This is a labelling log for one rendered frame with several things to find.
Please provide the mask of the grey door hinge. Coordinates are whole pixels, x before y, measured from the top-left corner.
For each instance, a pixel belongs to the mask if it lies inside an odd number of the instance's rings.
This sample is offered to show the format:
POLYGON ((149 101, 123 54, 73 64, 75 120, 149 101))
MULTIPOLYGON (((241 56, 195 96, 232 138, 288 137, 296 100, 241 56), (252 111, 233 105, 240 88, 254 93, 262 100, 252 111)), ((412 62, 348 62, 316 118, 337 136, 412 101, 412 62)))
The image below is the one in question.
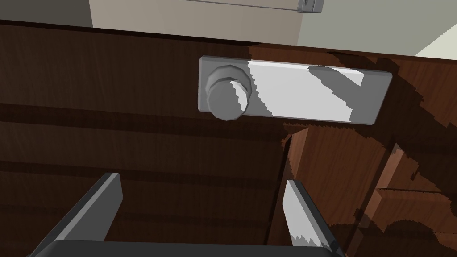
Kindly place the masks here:
POLYGON ((324 0, 299 0, 297 12, 322 13, 324 0))

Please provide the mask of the grey round door knob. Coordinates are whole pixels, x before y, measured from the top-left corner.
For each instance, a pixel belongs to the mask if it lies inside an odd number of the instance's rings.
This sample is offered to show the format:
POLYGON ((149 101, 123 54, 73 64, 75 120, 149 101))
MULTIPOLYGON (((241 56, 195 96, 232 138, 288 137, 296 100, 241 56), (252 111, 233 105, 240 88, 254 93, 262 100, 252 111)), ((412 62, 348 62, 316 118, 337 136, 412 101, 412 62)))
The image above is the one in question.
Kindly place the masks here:
POLYGON ((202 56, 198 110, 372 125, 392 74, 378 70, 202 56))

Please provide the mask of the brown wooden door leaf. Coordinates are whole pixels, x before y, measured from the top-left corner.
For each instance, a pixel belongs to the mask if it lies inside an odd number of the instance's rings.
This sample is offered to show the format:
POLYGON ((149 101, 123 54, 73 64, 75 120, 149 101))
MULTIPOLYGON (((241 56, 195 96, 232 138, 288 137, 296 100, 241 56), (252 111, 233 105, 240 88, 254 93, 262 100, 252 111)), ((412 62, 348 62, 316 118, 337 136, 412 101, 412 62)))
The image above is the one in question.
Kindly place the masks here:
POLYGON ((103 173, 107 240, 291 245, 302 182, 345 257, 457 257, 457 61, 0 20, 0 257, 103 173), (197 109, 203 55, 393 75, 372 126, 197 109))

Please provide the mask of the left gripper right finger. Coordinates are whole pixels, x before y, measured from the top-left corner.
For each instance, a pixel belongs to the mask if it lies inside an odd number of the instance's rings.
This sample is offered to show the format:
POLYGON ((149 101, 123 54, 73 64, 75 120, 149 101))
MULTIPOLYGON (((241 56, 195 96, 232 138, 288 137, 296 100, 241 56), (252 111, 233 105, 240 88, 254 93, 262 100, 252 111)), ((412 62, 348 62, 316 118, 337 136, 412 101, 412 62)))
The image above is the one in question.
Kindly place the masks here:
POLYGON ((304 246, 318 256, 344 255, 301 182, 287 180, 282 207, 293 246, 304 246))

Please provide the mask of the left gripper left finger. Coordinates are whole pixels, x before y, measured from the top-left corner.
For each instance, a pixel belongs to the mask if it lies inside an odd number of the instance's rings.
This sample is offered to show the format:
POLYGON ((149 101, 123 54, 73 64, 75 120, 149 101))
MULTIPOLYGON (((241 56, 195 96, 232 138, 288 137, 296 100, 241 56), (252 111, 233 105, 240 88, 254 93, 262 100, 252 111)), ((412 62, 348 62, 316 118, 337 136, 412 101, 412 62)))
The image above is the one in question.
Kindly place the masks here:
POLYGON ((57 240, 103 241, 123 200, 119 173, 105 173, 31 253, 57 240))

